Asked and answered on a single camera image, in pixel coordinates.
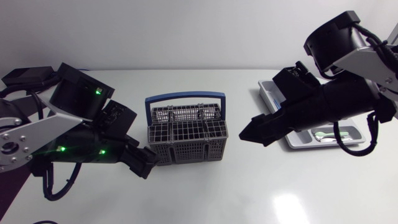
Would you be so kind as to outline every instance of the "silver metal bracket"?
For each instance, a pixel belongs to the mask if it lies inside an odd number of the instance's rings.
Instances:
[[[33,159],[33,152],[83,121],[83,118],[51,105],[48,99],[41,97],[40,99],[53,112],[53,115],[0,132],[0,173],[25,165]],[[19,124],[21,124],[19,118],[0,119],[0,127]]]
[[[339,68],[374,81],[392,91],[398,91],[398,80],[389,70],[377,53],[370,47],[356,49],[333,63]]]

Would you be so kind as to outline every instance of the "white table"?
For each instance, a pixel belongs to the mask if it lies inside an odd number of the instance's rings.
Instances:
[[[224,92],[229,138],[223,160],[156,167],[147,180],[124,164],[84,164],[71,191],[56,202],[43,197],[42,179],[30,176],[1,223],[397,223],[396,120],[380,125],[379,144],[365,157],[338,147],[295,151],[285,139],[268,147],[239,139],[253,116],[268,113],[257,81],[277,72],[87,72],[115,88],[113,99],[138,114],[128,134],[140,147],[148,146],[146,97]],[[367,138],[357,149],[365,148],[370,140],[365,115],[354,121]],[[73,166],[55,164],[54,192]]]

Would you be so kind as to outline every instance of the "black cable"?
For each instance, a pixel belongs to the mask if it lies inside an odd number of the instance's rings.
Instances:
[[[46,170],[45,175],[43,175],[44,197],[47,198],[49,201],[56,201],[65,196],[68,193],[68,191],[71,189],[72,185],[75,183],[80,168],[81,168],[81,162],[77,162],[75,168],[73,169],[72,175],[67,180],[67,184],[65,184],[65,186],[58,193],[53,194],[52,187],[53,187],[54,175],[53,175],[53,165],[51,164],[51,166]]]
[[[45,221],[39,221],[39,222],[35,222],[33,224],[58,224],[54,221],[50,221],[50,220],[45,220]]]
[[[319,70],[319,73],[321,74],[321,76],[322,76],[323,78],[326,78],[326,79],[328,79],[328,80],[334,80],[334,79],[336,78],[335,75],[334,75],[334,76],[328,76],[325,72],[322,72],[321,70]]]
[[[37,107],[37,113],[39,114],[39,119],[43,119],[44,118],[44,116],[43,116],[43,107],[42,107],[42,103],[40,102],[39,97],[32,90],[29,90],[28,92],[32,95],[33,99],[35,100],[36,107]]]
[[[398,56],[386,46],[387,42],[382,42],[375,34],[363,28],[359,24],[353,24],[362,35],[368,37],[366,41],[371,44],[383,63],[396,74],[398,78]]]
[[[49,86],[49,87],[46,87],[46,88],[44,88],[44,89],[40,89],[40,90],[37,92],[37,94],[41,94],[41,93],[43,93],[43,92],[49,90],[51,87],[53,87],[53,85],[52,85],[52,86]]]
[[[379,134],[379,120],[374,112],[370,113],[367,118],[368,121],[368,126],[369,126],[369,131],[372,136],[371,144],[369,147],[366,149],[360,150],[360,151],[352,151],[351,149],[348,149],[343,141],[341,140],[340,136],[340,130],[338,128],[338,121],[333,123],[333,131],[335,133],[335,138],[337,140],[337,144],[342,148],[345,152],[352,156],[366,156],[369,153],[373,152],[374,148],[376,147],[377,144],[377,135]]]
[[[35,82],[35,83],[28,83],[28,84],[21,84],[21,85],[12,85],[5,88],[3,91],[0,91],[0,98],[6,97],[10,93],[14,93],[15,91],[21,90],[31,90],[39,87],[48,87],[56,85],[61,78],[59,76],[55,76],[47,81],[44,82]]]

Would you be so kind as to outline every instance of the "gray wire basket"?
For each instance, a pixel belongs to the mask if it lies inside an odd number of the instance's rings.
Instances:
[[[166,106],[150,104],[176,98],[221,99],[218,104]],[[161,157],[158,166],[222,160],[228,130],[224,93],[190,91],[146,98],[148,142]]]

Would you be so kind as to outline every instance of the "blue handle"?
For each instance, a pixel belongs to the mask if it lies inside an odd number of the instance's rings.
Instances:
[[[186,91],[178,93],[167,93],[157,96],[148,97],[145,99],[145,109],[147,113],[148,126],[152,125],[152,118],[150,116],[150,104],[165,100],[172,100],[178,98],[219,98],[221,100],[221,119],[225,121],[225,94],[213,91]]]

